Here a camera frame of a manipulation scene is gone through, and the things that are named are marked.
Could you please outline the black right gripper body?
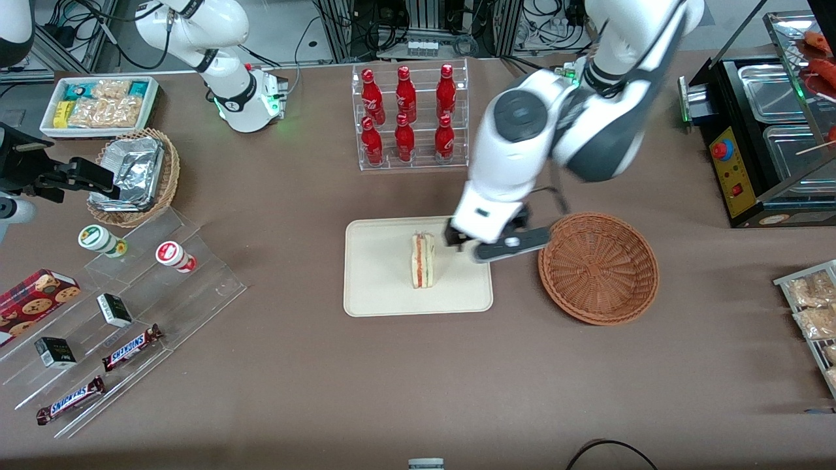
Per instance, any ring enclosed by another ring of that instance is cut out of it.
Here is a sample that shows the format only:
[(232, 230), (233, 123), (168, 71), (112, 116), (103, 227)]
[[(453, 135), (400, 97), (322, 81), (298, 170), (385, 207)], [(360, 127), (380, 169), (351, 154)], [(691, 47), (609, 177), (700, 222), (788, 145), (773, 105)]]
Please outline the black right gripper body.
[(53, 145), (2, 124), (1, 190), (20, 194), (25, 187), (36, 184), (42, 175), (53, 172), (55, 163), (46, 152)]

